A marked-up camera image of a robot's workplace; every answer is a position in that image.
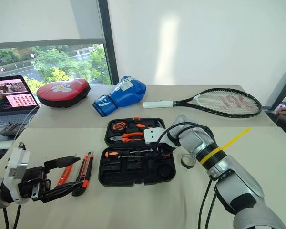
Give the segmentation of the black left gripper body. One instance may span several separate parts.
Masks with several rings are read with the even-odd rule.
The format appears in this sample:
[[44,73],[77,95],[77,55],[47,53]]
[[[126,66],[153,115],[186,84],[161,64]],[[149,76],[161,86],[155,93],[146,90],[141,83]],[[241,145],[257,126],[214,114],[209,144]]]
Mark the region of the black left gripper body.
[[42,166],[27,169],[21,183],[18,184],[21,197],[41,200],[51,187],[51,181],[47,179],[49,172],[49,169]]

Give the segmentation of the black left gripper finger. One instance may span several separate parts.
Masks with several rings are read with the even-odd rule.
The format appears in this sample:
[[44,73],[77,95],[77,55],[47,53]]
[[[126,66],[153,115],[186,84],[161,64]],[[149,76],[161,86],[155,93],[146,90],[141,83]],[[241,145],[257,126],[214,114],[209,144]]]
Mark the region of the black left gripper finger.
[[82,187],[83,181],[75,181],[75,182],[69,182],[65,183],[60,186],[56,186],[52,190],[44,191],[40,196],[39,200],[42,203],[47,203],[53,200],[56,200],[58,198],[62,198],[65,195],[68,195],[72,191],[78,189],[79,187]]
[[57,159],[53,159],[50,161],[44,162],[44,169],[46,172],[49,172],[55,168],[64,168],[74,164],[75,162],[79,161],[80,158],[76,156],[66,156]]

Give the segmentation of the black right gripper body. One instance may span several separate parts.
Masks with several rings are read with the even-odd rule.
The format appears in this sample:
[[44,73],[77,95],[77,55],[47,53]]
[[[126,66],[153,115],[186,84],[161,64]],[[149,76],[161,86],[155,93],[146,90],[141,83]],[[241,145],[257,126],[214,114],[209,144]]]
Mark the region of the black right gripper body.
[[160,143],[155,147],[154,159],[166,160],[170,159],[173,154],[173,148],[165,143]]

